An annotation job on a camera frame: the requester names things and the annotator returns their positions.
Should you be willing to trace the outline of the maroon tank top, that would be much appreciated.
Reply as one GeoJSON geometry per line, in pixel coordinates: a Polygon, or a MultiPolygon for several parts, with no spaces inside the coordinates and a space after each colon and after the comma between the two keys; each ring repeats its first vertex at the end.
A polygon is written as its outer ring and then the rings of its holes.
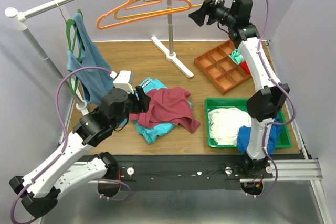
{"type": "Polygon", "coordinates": [[[152,89],[146,94],[151,98],[148,111],[130,114],[130,120],[137,121],[139,126],[151,129],[161,123],[180,124],[190,133],[200,126],[188,101],[191,95],[189,91],[175,87],[152,89]]]}

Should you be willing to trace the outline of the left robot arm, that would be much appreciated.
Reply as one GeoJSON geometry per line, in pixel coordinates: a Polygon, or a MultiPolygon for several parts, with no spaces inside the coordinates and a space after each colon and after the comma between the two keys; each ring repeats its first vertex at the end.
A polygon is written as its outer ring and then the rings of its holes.
{"type": "Polygon", "coordinates": [[[76,187],[95,179],[118,178],[118,163],[109,153],[95,155],[87,164],[68,169],[127,121],[129,115],[147,112],[151,98],[141,86],[135,93],[113,88],[98,107],[83,116],[64,142],[37,168],[14,176],[9,184],[25,210],[34,219],[49,213],[58,200],[76,187]]]}

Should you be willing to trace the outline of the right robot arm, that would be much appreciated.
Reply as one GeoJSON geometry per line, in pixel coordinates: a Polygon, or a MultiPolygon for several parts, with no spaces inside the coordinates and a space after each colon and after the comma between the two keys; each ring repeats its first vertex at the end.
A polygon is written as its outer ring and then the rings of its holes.
{"type": "Polygon", "coordinates": [[[268,166],[267,145],[272,125],[289,94],[289,86],[282,84],[273,72],[261,46],[261,36],[250,22],[253,0],[233,0],[230,8],[224,1],[205,0],[200,9],[189,17],[199,26],[218,23],[228,28],[230,40],[247,63],[255,85],[255,94],[246,107],[251,117],[250,140],[241,165],[249,178],[264,172],[268,166]]]}

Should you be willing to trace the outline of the blue-grey hanging tank top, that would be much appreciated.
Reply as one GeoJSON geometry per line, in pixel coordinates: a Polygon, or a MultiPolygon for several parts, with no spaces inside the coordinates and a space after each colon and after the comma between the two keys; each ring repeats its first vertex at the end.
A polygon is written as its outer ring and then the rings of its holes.
{"type": "Polygon", "coordinates": [[[76,40],[76,42],[79,45],[79,39],[81,39],[83,43],[81,51],[82,62],[79,63],[77,61],[79,50],[78,45],[75,45],[74,53],[68,50],[67,70],[69,72],[73,72],[80,68],[90,67],[90,69],[77,72],[75,76],[82,84],[84,99],[86,102],[89,104],[99,105],[102,97],[114,87],[113,79],[105,71],[111,71],[111,67],[105,61],[97,45],[90,39],[80,14],[76,12],[71,19],[75,20],[78,27],[78,40],[76,40]],[[95,67],[100,67],[105,70],[95,69],[95,67]]]}

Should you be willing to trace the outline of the green hanger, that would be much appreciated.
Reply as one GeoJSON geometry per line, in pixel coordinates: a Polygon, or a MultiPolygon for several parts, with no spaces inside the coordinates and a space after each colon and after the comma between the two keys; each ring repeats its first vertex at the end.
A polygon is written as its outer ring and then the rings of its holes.
{"type": "MultiPolygon", "coordinates": [[[[83,13],[81,11],[81,9],[78,9],[77,10],[77,13],[80,14],[82,20],[83,20],[83,13]]],[[[78,43],[76,42],[77,39],[77,35],[78,35],[78,27],[76,25],[76,22],[75,20],[73,19],[68,19],[66,20],[66,36],[67,36],[67,41],[68,41],[68,49],[74,53],[74,50],[75,50],[75,45],[78,45],[78,43]],[[71,29],[73,28],[73,37],[71,37],[71,29]]],[[[83,43],[81,41],[81,39],[79,39],[79,45],[78,45],[78,57],[77,57],[77,61],[79,63],[82,62],[81,60],[81,51],[82,51],[82,48],[83,48],[83,43]]],[[[69,87],[70,87],[70,91],[72,94],[76,94],[76,91],[77,91],[77,87],[78,87],[78,78],[75,76],[75,79],[71,79],[71,81],[74,80],[75,81],[75,84],[69,84],[69,87]]]]}

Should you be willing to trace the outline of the turquoise folded shirt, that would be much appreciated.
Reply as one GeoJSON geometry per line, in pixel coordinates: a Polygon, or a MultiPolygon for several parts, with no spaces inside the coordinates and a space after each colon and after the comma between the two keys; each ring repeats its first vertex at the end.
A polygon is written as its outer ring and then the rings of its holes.
{"type": "MultiPolygon", "coordinates": [[[[167,88],[158,79],[151,79],[151,78],[145,79],[141,83],[141,87],[143,88],[145,93],[149,92],[152,89],[159,90],[161,88],[167,88]]],[[[136,130],[138,131],[138,133],[144,136],[146,142],[149,145],[153,144],[159,136],[163,136],[163,135],[169,133],[175,126],[177,126],[177,125],[173,125],[171,123],[161,123],[161,124],[158,124],[157,126],[151,128],[151,129],[149,129],[149,128],[139,126],[137,121],[133,121],[133,122],[135,124],[136,130]]]]}

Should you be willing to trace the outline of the mint green cloth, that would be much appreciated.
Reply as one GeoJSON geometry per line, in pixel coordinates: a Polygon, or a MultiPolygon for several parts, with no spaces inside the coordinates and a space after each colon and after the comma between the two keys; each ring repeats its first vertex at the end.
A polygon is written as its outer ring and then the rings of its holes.
{"type": "Polygon", "coordinates": [[[231,60],[237,65],[245,61],[244,57],[242,56],[242,54],[238,49],[235,49],[229,56],[231,60]]]}

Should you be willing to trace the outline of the red cloth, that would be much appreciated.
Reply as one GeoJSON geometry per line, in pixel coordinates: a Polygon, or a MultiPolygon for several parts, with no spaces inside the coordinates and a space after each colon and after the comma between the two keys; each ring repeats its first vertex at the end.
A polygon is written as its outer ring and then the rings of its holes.
{"type": "Polygon", "coordinates": [[[242,63],[239,64],[239,66],[247,73],[247,74],[250,74],[250,70],[247,66],[247,63],[244,61],[242,63]]]}

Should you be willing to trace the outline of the orange compartment tray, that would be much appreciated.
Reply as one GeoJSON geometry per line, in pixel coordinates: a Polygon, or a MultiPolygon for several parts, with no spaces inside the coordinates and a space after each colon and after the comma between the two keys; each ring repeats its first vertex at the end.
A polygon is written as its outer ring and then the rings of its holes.
{"type": "Polygon", "coordinates": [[[194,65],[222,95],[251,79],[250,74],[232,61],[230,55],[235,49],[234,43],[228,40],[194,58],[194,65]]]}

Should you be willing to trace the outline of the white cloth in bin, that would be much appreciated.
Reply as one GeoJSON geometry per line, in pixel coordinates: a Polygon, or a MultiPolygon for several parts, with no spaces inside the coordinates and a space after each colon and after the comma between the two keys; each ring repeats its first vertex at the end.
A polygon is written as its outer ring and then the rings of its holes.
{"type": "Polygon", "coordinates": [[[251,117],[238,108],[218,108],[209,111],[209,136],[218,145],[236,145],[241,127],[251,127],[251,117]]]}

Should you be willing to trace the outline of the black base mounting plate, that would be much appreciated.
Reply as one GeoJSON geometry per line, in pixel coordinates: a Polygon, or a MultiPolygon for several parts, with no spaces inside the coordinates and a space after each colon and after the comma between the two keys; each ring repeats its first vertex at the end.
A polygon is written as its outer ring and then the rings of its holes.
{"type": "Polygon", "coordinates": [[[244,172],[242,155],[114,155],[133,191],[240,190],[242,183],[272,178],[244,172]]]}

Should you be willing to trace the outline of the royal blue cloth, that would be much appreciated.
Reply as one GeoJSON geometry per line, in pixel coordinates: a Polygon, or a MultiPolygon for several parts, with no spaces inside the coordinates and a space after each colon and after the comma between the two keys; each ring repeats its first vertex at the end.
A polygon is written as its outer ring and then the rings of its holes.
{"type": "MultiPolygon", "coordinates": [[[[280,125],[273,125],[271,127],[267,144],[268,154],[272,154],[276,149],[277,139],[281,135],[282,128],[283,126],[280,125]]],[[[237,148],[241,153],[245,153],[247,151],[247,147],[250,143],[250,136],[251,127],[242,126],[239,128],[237,135],[237,148]]]]}

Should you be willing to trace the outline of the green plastic bin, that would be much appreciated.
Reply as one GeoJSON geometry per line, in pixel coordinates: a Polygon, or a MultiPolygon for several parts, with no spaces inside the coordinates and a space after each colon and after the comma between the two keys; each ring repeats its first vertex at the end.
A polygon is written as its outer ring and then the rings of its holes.
{"type": "Polygon", "coordinates": [[[218,145],[209,136],[209,121],[208,113],[211,110],[218,108],[238,108],[247,112],[246,99],[219,99],[219,98],[207,98],[205,100],[205,118],[206,118],[206,130],[207,130],[207,142],[211,148],[237,148],[237,145],[218,145]]]}

